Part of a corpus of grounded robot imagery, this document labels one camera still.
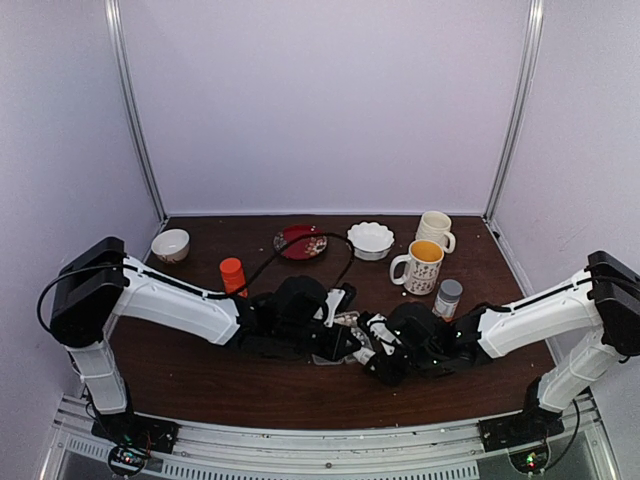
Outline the grey capped orange label bottle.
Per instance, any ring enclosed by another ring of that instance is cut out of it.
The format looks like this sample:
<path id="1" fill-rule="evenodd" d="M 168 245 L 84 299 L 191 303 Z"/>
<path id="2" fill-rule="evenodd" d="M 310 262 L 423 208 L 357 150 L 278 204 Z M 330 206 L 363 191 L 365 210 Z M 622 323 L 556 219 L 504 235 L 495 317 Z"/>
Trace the grey capped orange label bottle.
<path id="1" fill-rule="evenodd" d="M 434 301 L 433 313 L 444 321 L 452 321 L 462 293 L 463 287 L 457 280 L 443 280 Z"/>

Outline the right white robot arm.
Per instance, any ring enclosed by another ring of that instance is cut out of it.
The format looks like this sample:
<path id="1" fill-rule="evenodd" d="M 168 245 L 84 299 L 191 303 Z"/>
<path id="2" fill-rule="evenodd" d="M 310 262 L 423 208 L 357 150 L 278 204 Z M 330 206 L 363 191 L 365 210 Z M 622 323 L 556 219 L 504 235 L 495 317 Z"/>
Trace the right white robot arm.
<path id="1" fill-rule="evenodd" d="M 407 302 L 387 317 L 364 313 L 358 325 L 380 348 L 361 348 L 355 358 L 391 386 L 411 371 L 445 376 L 587 329 L 560 364 L 528 387 L 512 430 L 519 440 L 530 442 L 614 363 L 638 355 L 639 275 L 609 253 L 596 251 L 569 280 L 517 302 L 482 303 L 452 322 L 421 303 Z"/>

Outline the clear plastic pill organizer box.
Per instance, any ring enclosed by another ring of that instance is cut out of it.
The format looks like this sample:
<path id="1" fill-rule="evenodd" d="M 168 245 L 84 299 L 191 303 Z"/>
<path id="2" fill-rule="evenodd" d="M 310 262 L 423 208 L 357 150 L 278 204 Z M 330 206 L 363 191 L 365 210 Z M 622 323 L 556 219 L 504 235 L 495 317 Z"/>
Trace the clear plastic pill organizer box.
<path id="1" fill-rule="evenodd" d="M 316 366 L 335 366 L 341 364 L 360 363 L 363 355 L 361 349 L 368 354 L 373 351 L 371 341 L 358 326 L 360 313 L 348 311 L 337 314 L 331 327 L 312 337 L 318 350 L 311 354 Z"/>

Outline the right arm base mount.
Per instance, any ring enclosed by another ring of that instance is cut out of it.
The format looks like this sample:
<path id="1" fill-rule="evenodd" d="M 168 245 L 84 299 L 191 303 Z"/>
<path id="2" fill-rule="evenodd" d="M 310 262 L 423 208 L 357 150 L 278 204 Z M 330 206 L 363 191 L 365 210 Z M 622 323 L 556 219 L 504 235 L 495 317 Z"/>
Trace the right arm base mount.
<path id="1" fill-rule="evenodd" d="M 529 476 L 547 468 L 551 460 L 548 440 L 565 431 L 560 417 L 531 420 L 523 413 L 482 420 L 478 428 L 486 453 L 506 450 L 512 467 Z"/>

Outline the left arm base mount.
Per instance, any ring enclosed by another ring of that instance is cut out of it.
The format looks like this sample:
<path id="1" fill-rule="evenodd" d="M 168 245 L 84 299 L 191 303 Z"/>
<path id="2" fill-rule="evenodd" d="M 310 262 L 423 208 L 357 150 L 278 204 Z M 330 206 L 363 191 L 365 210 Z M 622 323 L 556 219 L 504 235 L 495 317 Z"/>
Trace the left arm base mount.
<path id="1" fill-rule="evenodd" d="M 113 444 L 107 466 L 124 478 L 141 473 L 154 460 L 153 454 L 171 454 L 178 431 L 175 422 L 137 414 L 96 414 L 91 429 L 94 436 Z"/>

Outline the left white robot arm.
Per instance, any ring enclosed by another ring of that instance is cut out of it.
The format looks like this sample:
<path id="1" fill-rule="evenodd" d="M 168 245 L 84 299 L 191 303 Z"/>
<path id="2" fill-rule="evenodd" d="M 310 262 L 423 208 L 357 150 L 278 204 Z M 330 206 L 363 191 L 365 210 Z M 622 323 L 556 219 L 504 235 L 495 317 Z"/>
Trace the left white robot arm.
<path id="1" fill-rule="evenodd" d="M 239 288 L 214 292 L 154 270 L 106 237 L 67 264 L 43 290 L 54 295 L 40 326 L 73 360 L 98 421 L 123 444 L 144 433 L 130 390 L 105 333 L 119 317 L 150 321 L 217 346 L 283 355 L 289 351 L 338 361 L 361 349 L 351 327 L 336 321 L 356 296 L 345 283 L 327 289 L 306 275 L 273 292 L 244 297 Z"/>

